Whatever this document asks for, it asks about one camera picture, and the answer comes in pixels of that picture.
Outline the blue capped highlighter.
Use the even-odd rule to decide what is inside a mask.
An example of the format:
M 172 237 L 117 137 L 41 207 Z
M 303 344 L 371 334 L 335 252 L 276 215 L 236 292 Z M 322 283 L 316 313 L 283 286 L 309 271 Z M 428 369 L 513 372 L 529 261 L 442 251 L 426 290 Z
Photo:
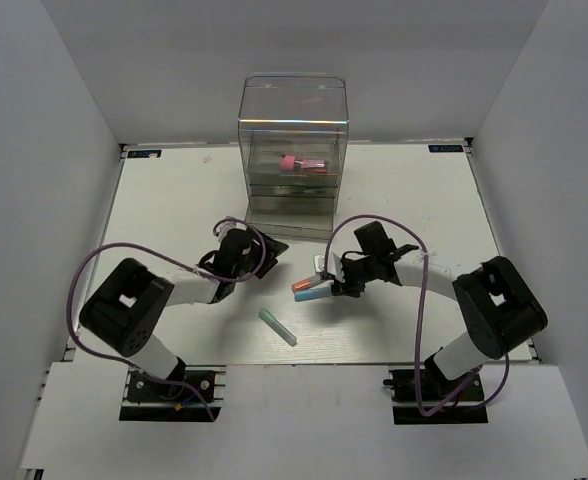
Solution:
M 296 302 L 305 302 L 331 297 L 332 295 L 332 287 L 330 285 L 326 285 L 322 287 L 297 291 L 294 293 L 294 300 Z

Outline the orange capped highlighter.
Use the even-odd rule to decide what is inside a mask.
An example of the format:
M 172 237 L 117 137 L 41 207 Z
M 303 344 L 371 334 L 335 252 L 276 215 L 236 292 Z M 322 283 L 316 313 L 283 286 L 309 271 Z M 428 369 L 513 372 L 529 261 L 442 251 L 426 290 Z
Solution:
M 328 280 L 328 276 L 323 273 L 315 273 L 314 275 L 305 278 L 303 280 L 295 282 L 291 286 L 291 290 L 293 293 L 297 293 L 300 291 L 305 291 L 309 289 L 313 289 L 318 287 L 319 285 L 323 284 Z

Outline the green capped highlighter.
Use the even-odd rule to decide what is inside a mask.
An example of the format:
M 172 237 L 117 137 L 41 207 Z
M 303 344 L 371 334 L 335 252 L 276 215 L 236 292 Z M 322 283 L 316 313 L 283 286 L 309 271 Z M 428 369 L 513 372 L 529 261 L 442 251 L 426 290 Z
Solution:
M 297 338 L 268 309 L 261 308 L 258 317 L 289 346 L 294 347 L 297 344 Z

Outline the clear drawer organizer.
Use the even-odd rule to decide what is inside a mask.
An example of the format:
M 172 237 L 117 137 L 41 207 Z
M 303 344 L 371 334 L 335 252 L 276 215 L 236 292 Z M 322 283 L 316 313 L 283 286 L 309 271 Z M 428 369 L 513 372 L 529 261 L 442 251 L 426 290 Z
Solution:
M 246 222 L 270 236 L 328 239 L 348 146 L 345 80 L 320 73 L 254 73 L 244 82 L 237 134 Z M 329 172 L 284 172 L 283 155 L 325 160 Z M 275 186 L 323 187 L 326 194 L 277 196 Z

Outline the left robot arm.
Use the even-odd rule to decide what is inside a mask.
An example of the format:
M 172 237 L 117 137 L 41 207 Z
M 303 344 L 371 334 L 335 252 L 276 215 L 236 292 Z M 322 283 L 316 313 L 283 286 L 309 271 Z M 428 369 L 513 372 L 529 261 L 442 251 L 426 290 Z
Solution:
M 121 242 L 179 268 L 174 276 L 154 274 L 143 263 L 126 258 L 108 275 L 81 308 L 79 323 L 109 346 L 116 360 L 151 377 L 162 398 L 173 399 L 185 387 L 185 362 L 154 335 L 165 309 L 176 305 L 217 304 L 237 284 L 261 279 L 278 263 L 289 246 L 252 227 L 229 223 L 215 232 L 218 248 L 194 266 L 182 264 L 147 247 Z

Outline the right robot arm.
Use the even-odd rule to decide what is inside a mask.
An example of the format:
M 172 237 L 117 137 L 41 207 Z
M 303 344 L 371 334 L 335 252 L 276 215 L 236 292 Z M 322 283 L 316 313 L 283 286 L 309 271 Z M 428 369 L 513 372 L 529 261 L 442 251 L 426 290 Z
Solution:
M 466 269 L 430 259 L 425 244 L 396 245 L 384 229 L 385 220 L 372 215 L 354 231 L 359 249 L 337 255 L 332 240 L 325 247 L 321 276 L 331 281 L 333 296 L 358 298 L 370 282 L 419 289 L 415 360 L 419 362 L 427 295 L 457 303 L 465 331 L 429 356 L 419 368 L 427 390 L 446 399 L 469 374 L 485 363 L 507 359 L 509 353 L 548 326 L 547 315 L 515 265 L 506 257 Z

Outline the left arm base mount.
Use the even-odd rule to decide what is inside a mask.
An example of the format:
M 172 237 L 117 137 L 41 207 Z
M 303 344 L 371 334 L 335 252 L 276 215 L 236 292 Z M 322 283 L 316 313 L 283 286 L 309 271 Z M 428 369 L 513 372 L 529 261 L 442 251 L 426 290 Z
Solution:
M 212 415 L 188 387 L 161 385 L 130 369 L 126 377 L 119 420 L 122 422 L 211 423 L 223 406 L 226 369 L 222 366 L 191 367 L 184 382 L 196 390 Z

